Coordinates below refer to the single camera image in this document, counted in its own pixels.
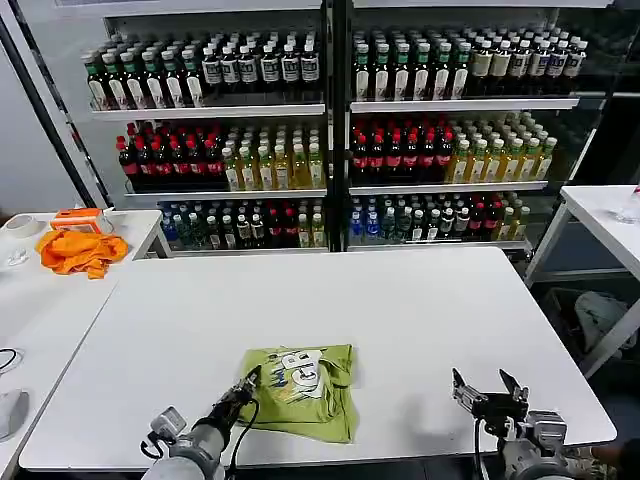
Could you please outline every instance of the yellow bottle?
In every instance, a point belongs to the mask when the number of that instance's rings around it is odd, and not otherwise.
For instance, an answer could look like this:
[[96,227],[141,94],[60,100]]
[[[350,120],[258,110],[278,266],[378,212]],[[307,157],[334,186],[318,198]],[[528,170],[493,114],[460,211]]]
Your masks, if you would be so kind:
[[518,164],[520,163],[520,159],[522,157],[522,139],[516,138],[513,140],[511,144],[511,148],[507,152],[500,163],[500,168],[498,169],[498,174],[496,175],[498,182],[513,182],[514,181],[514,173],[518,168]]
[[273,162],[275,170],[276,188],[278,190],[290,190],[293,188],[291,181],[291,168],[289,158],[284,153],[284,145],[276,145],[276,159]]
[[469,159],[469,140],[460,140],[458,149],[449,164],[447,172],[447,183],[462,183],[464,180],[464,171],[467,168]]
[[293,145],[293,183],[297,190],[304,190],[311,186],[309,165],[301,143]]
[[484,168],[485,156],[487,155],[487,141],[484,138],[478,139],[476,142],[473,153],[469,157],[467,162],[467,168],[464,171],[465,183],[478,183],[480,181],[480,174]]
[[501,138],[494,138],[491,150],[487,154],[487,158],[484,162],[484,168],[480,175],[480,181],[485,183],[493,183],[496,181],[498,169],[500,168],[500,161],[504,156],[504,140]]

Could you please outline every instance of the bottle label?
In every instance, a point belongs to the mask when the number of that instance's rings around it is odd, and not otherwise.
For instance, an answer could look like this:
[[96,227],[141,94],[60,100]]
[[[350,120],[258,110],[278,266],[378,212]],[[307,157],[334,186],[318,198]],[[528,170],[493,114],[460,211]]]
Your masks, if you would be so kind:
[[204,102],[202,101],[202,86],[200,85],[200,80],[196,77],[187,77],[187,85],[189,86],[189,93],[191,93],[191,99],[193,100],[193,106],[204,107]]
[[438,70],[436,79],[433,83],[432,100],[442,100],[444,98],[444,90],[447,88],[447,79],[449,78],[449,70]]
[[538,167],[538,171],[536,172],[536,180],[544,180],[544,177],[547,174],[547,170],[549,170],[550,165],[551,158],[545,158],[540,162],[540,166]]
[[427,232],[427,240],[430,242],[435,240],[436,235],[438,235],[438,228],[437,227],[430,228],[429,231]]
[[262,78],[264,78],[265,82],[273,83],[280,81],[280,68],[278,67],[277,58],[267,60],[263,58],[260,60],[260,64],[262,65]]
[[438,165],[441,167],[446,167],[449,160],[451,160],[451,155],[436,155],[436,162],[438,162]]
[[482,175],[483,168],[484,160],[476,160],[475,162],[473,162],[473,168],[471,169],[469,183],[478,183],[480,181],[480,176]]
[[567,58],[567,63],[564,67],[562,74],[565,77],[575,78],[578,76],[578,72],[580,72],[580,67],[582,67],[582,60],[584,59],[584,55],[580,55],[579,53],[572,53]]
[[462,92],[464,92],[464,85],[467,83],[468,70],[461,68],[456,71],[453,77],[453,87],[451,89],[451,100],[460,100],[462,98]]
[[137,175],[138,174],[138,164],[130,163],[129,165],[122,165],[122,170],[126,175]]
[[238,172],[236,172],[233,168],[229,168],[225,171],[227,174],[227,180],[229,180],[229,190],[235,192],[240,189],[240,184],[238,183]]
[[464,171],[467,168],[467,162],[461,161],[456,164],[456,168],[453,171],[451,178],[452,183],[462,183],[464,177]]
[[131,96],[133,97],[136,107],[138,107],[139,110],[147,108],[144,104],[144,94],[142,93],[142,88],[140,88],[140,82],[134,78],[130,78],[127,80],[127,87],[129,87],[129,91],[131,92]]
[[549,65],[547,66],[547,75],[550,77],[557,77],[562,73],[564,64],[567,61],[566,54],[552,53],[549,58]]
[[202,70],[204,71],[204,81],[209,85],[218,85],[219,83],[222,83],[220,61],[202,62]]
[[418,163],[418,157],[417,156],[405,156],[402,159],[402,162],[407,166],[407,167],[415,167],[416,163]]
[[209,235],[209,240],[214,250],[220,250],[220,235]]
[[507,163],[507,168],[504,171],[504,176],[502,177],[503,182],[513,182],[513,174],[516,172],[516,168],[518,168],[518,161],[511,160]]
[[494,55],[489,69],[489,75],[492,77],[504,77],[507,74],[511,55]]
[[389,72],[381,70],[376,73],[376,102],[382,102],[387,98],[387,83],[389,81]]
[[109,80],[109,86],[111,87],[111,91],[113,92],[116,102],[118,102],[120,110],[128,110],[129,104],[127,102],[127,95],[124,93],[124,88],[122,88],[120,80]]
[[289,171],[287,167],[276,167],[278,190],[289,190]]
[[313,232],[313,246],[324,247],[324,232]]
[[285,82],[297,82],[300,80],[300,63],[298,58],[282,58],[282,76]]
[[256,61],[253,58],[250,60],[238,60],[238,67],[240,68],[240,78],[244,83],[255,83],[258,81]]
[[427,93],[427,80],[429,79],[428,70],[418,70],[413,85],[413,99],[416,101],[424,100]]
[[315,82],[320,78],[320,68],[318,58],[302,57],[302,80],[305,82]]
[[495,182],[496,181],[496,173],[498,172],[498,167],[500,167],[499,160],[491,160],[489,165],[487,166],[487,171],[485,172],[483,181],[485,182]]
[[356,74],[356,101],[362,102],[367,98],[367,87],[369,86],[369,72],[358,72]]
[[147,79],[147,85],[149,85],[149,91],[153,98],[153,103],[156,104],[156,108],[167,108],[167,104],[164,101],[164,95],[162,95],[162,87],[160,87],[160,81],[157,78]]
[[520,176],[518,177],[518,182],[526,182],[529,180],[529,176],[531,175],[531,169],[533,168],[535,160],[525,160],[522,164],[522,170],[520,170]]
[[398,167],[400,166],[400,162],[402,162],[402,157],[394,157],[392,155],[387,155],[387,166],[388,167]]
[[298,232],[298,238],[300,239],[300,248],[309,248],[309,232]]
[[480,52],[474,52],[473,54],[473,69],[471,73],[475,77],[486,77],[489,73],[489,66],[491,65],[491,57],[493,54],[483,54]]
[[169,93],[173,99],[173,104],[176,108],[183,108],[184,101],[182,100],[182,89],[180,88],[180,81],[175,77],[167,78],[167,86],[169,87]]
[[236,60],[223,60],[222,78],[226,83],[238,83],[240,81],[240,73],[238,72],[238,62]]
[[310,165],[311,171],[311,186],[313,188],[322,187],[322,165]]
[[404,93],[407,90],[407,81],[409,80],[409,72],[406,70],[400,70],[396,72],[396,83],[393,94],[393,99],[397,102],[404,100]]
[[270,167],[260,167],[260,178],[262,178],[262,188],[264,190],[273,190],[273,177]]
[[224,239],[227,241],[227,248],[229,250],[236,249],[236,236],[233,233],[225,233]]
[[244,178],[245,190],[256,189],[255,182],[253,181],[253,170],[250,167],[245,167],[242,169],[242,178]]

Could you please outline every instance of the orange towel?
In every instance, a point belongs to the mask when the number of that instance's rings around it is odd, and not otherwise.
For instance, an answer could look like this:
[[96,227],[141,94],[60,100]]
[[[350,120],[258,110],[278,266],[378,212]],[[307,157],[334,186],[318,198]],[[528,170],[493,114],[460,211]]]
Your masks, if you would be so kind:
[[42,265],[67,275],[87,272],[89,278],[104,278],[110,262],[119,262],[127,254],[127,242],[115,235],[53,230],[36,245]]

